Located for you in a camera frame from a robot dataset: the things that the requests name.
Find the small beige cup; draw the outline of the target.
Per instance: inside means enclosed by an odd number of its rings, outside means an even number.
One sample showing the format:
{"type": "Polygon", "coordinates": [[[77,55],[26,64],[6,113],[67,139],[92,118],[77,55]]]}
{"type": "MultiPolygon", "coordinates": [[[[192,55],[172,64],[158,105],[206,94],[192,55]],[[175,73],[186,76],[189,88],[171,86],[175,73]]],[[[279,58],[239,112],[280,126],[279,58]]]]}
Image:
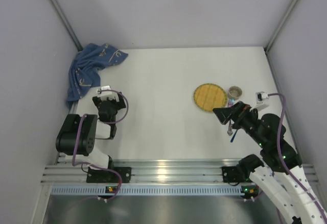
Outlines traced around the small beige cup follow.
{"type": "Polygon", "coordinates": [[[234,101],[237,101],[243,94],[243,91],[238,86],[231,86],[229,87],[227,91],[227,97],[229,99],[233,99],[234,101]]]}

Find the dark metallic fork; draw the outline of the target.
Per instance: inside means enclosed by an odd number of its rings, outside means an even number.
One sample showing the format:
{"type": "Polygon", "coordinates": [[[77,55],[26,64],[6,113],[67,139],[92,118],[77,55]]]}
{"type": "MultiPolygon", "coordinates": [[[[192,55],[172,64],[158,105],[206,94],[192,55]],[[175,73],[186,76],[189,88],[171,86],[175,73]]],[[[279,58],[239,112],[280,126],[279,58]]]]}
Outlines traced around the dark metallic fork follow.
{"type": "MultiPolygon", "coordinates": [[[[233,104],[234,104],[234,101],[235,101],[234,99],[229,98],[229,99],[228,99],[227,106],[228,106],[228,107],[232,107],[233,104]]],[[[228,131],[227,131],[227,134],[228,134],[229,136],[231,136],[231,135],[233,134],[231,120],[229,121],[229,124],[228,124],[228,131]]]]}

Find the blue cloth placemat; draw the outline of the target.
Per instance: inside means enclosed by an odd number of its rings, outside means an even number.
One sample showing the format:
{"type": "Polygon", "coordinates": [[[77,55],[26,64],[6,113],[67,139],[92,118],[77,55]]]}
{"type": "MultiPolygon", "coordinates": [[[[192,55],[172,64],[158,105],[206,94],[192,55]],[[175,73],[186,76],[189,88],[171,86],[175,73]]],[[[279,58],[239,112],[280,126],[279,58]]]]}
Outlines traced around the blue cloth placemat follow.
{"type": "Polygon", "coordinates": [[[90,88],[101,85],[100,70],[120,65],[127,57],[127,53],[108,43],[90,43],[79,51],[68,71],[67,106],[71,108],[73,103],[86,96],[90,88]]]}

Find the round yellow woven plate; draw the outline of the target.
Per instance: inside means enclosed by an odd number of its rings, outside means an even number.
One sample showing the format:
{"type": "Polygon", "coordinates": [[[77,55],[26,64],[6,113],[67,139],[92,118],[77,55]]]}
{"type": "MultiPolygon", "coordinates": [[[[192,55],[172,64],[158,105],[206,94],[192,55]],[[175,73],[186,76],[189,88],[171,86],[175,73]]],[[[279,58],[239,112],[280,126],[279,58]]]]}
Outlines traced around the round yellow woven plate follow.
{"type": "Polygon", "coordinates": [[[200,110],[211,113],[214,108],[223,108],[227,105],[227,94],[217,84],[205,83],[194,90],[193,101],[200,110]]]}

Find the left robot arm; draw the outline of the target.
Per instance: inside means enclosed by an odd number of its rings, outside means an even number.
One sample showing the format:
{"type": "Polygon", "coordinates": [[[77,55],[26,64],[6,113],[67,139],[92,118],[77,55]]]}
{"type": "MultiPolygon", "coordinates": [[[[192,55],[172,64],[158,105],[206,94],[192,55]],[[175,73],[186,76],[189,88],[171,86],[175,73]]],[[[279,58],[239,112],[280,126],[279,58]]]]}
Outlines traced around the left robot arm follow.
{"type": "Polygon", "coordinates": [[[120,110],[128,109],[128,103],[120,92],[94,96],[92,102],[97,114],[67,115],[56,138],[56,150],[65,154],[73,166],[87,164],[95,170],[114,170],[112,158],[95,142],[115,138],[116,116],[120,110]]]}

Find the blue metallic spoon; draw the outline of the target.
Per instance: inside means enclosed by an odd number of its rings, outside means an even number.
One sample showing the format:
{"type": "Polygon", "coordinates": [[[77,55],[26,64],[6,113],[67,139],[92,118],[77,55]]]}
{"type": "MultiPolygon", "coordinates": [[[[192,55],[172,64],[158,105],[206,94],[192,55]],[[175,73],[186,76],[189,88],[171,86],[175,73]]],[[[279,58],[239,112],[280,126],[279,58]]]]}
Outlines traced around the blue metallic spoon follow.
{"type": "Polygon", "coordinates": [[[234,139],[235,139],[235,137],[236,137],[236,135],[237,135],[237,132],[238,132],[238,130],[236,130],[236,131],[233,133],[232,138],[231,138],[231,140],[230,140],[231,143],[233,143],[233,141],[234,141],[234,139]]]}

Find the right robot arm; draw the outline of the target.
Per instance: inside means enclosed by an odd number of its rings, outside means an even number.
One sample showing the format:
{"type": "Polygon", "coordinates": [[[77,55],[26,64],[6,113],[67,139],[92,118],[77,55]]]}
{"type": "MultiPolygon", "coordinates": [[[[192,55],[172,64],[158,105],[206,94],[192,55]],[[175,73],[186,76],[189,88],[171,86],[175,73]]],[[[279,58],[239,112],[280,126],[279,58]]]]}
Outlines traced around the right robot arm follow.
{"type": "Polygon", "coordinates": [[[233,121],[234,129],[244,130],[261,148],[260,156],[241,159],[237,168],[274,203],[286,223],[326,223],[326,211],[305,175],[301,159],[284,139],[280,117],[238,102],[229,108],[214,108],[221,124],[233,121]]]}

